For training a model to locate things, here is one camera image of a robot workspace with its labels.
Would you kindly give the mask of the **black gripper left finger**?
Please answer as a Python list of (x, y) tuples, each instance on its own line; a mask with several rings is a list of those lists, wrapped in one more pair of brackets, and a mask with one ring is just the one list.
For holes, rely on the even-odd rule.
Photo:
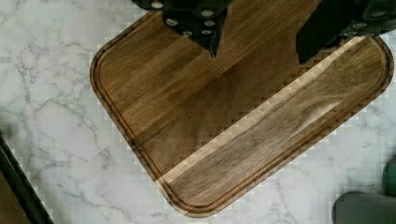
[(163, 23), (217, 56), (227, 8), (233, 0), (132, 0), (147, 11), (161, 11)]

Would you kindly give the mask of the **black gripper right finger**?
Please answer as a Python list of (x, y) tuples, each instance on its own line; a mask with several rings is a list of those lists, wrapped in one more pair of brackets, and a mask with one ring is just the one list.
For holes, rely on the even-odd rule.
[(322, 0), (296, 35), (299, 64), (354, 36), (395, 30), (396, 0)]

